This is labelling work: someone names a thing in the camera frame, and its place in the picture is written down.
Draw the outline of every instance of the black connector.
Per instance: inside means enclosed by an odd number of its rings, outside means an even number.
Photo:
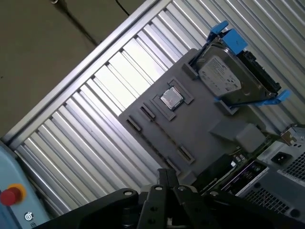
[[[281,89],[279,83],[276,83],[264,68],[256,62],[256,57],[249,51],[242,51],[237,57],[249,69],[250,72],[262,83],[270,92],[276,93]]]

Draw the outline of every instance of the screw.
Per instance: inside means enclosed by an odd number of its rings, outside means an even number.
[[[216,197],[219,193],[218,193],[218,192],[215,192],[215,191],[212,191],[212,192],[210,192],[210,194],[211,194],[213,197]]]
[[[178,190],[179,190],[179,191],[184,191],[184,190],[186,190],[186,187],[180,186],[180,187],[178,188]]]
[[[31,212],[25,213],[24,218],[26,221],[31,221],[33,219],[33,213],[31,213]]]
[[[131,191],[126,191],[126,192],[124,192],[124,195],[126,195],[126,196],[130,196],[131,194],[132,194]]]

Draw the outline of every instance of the vent grille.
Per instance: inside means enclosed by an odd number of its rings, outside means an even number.
[[[305,180],[305,152],[291,163],[284,172],[300,180]]]
[[[286,204],[263,188],[258,191],[251,190],[245,196],[245,199],[266,209],[273,210],[276,213],[284,214],[289,210]]]

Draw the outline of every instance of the cable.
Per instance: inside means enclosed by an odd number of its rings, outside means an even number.
[[[130,16],[130,13],[119,3],[119,0],[115,0],[119,7],[126,13],[127,16]]]
[[[67,4],[64,0],[50,0],[50,2],[54,5],[54,7],[65,15],[71,23],[95,46],[99,45],[89,32],[83,27],[83,25],[74,17],[74,15],[69,11]]]

